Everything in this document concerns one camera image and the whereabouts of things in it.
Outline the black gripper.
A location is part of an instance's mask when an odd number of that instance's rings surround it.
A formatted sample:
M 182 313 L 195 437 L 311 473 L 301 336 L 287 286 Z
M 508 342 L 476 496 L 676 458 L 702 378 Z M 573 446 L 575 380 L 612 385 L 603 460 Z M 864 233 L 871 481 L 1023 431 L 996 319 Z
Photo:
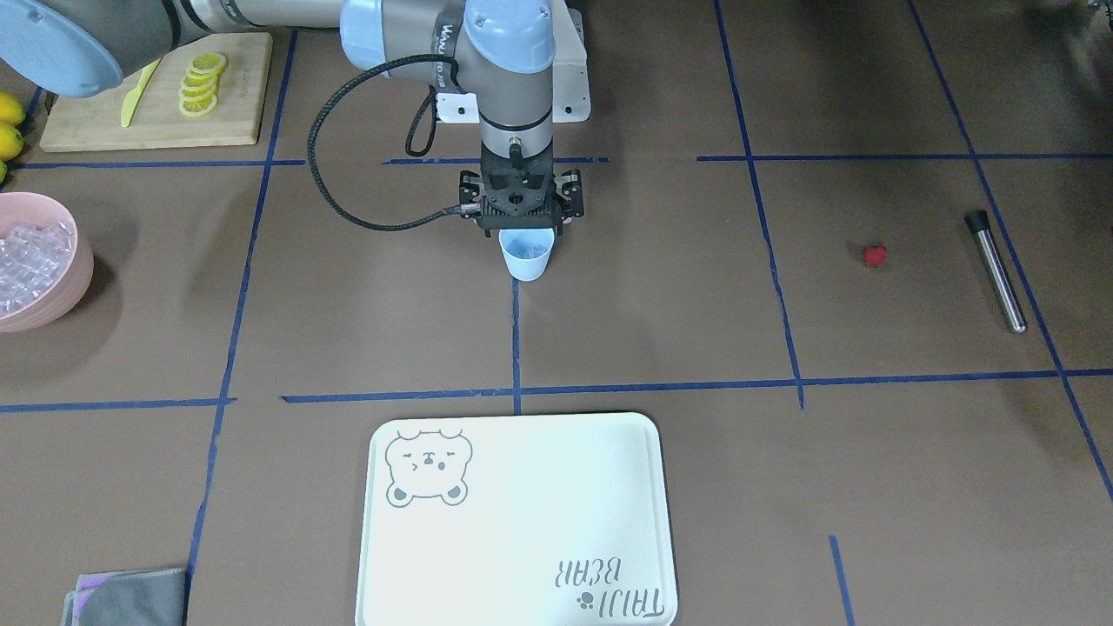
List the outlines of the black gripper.
M 553 145 L 518 162 L 483 146 L 480 174 L 459 175 L 460 217 L 477 217 L 484 231 L 555 229 L 562 219 L 584 217 L 582 172 L 567 170 L 554 185 L 553 157 Z

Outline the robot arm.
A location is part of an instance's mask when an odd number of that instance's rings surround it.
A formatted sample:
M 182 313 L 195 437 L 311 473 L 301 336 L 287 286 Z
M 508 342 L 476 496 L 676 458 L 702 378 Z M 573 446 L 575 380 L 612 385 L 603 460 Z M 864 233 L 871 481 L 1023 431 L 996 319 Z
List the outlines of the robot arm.
M 443 211 L 484 231 L 555 229 L 583 214 L 579 170 L 553 172 L 556 6 L 550 1 L 4 1 L 3 60 L 50 92 L 87 98 L 215 33 L 266 27 L 335 29 L 359 75 L 311 124 L 307 163 L 339 100 L 392 75 L 477 100 L 477 173 L 462 173 Z

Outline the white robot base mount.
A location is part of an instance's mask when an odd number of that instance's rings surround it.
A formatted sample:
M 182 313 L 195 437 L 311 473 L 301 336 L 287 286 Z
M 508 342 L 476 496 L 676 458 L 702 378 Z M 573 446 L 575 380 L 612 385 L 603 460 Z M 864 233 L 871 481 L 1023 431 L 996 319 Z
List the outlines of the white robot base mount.
M 590 79 L 582 13 L 564 1 L 551 1 L 556 53 L 553 61 L 553 123 L 584 123 L 591 113 Z M 477 124 L 477 99 L 473 94 L 440 94 L 437 121 Z

